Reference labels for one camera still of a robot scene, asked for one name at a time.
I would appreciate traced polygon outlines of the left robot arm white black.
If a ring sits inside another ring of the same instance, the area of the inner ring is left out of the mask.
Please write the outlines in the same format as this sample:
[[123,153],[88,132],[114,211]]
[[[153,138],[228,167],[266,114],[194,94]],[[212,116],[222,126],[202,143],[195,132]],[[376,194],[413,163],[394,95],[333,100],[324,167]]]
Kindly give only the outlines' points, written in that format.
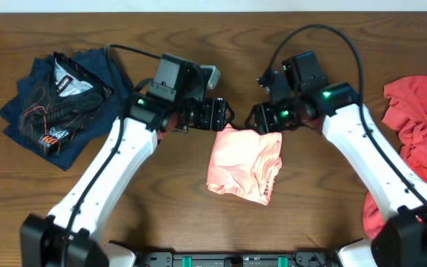
[[23,266],[134,266],[137,253],[102,244],[107,221],[162,135],[175,128],[222,130],[234,112],[221,98],[159,101],[131,96],[109,136],[72,190],[45,217],[29,215],[20,228]]

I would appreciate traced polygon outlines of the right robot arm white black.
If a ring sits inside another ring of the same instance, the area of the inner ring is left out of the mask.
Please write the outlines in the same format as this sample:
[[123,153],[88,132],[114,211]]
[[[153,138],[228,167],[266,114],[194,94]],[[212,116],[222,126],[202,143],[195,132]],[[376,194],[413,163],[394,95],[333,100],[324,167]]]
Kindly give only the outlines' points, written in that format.
[[427,183],[400,158],[346,82],[255,105],[246,126],[259,134],[319,121],[322,135],[349,161],[385,225],[373,239],[340,248],[340,266],[427,266]]

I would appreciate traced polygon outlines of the light coral pink shirt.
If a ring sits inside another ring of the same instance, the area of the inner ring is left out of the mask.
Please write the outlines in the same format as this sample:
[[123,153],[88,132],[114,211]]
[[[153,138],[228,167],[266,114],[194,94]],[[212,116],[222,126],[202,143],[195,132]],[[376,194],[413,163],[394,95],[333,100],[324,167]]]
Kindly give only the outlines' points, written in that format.
[[260,135],[227,125],[216,135],[206,185],[216,194],[267,205],[282,167],[281,133]]

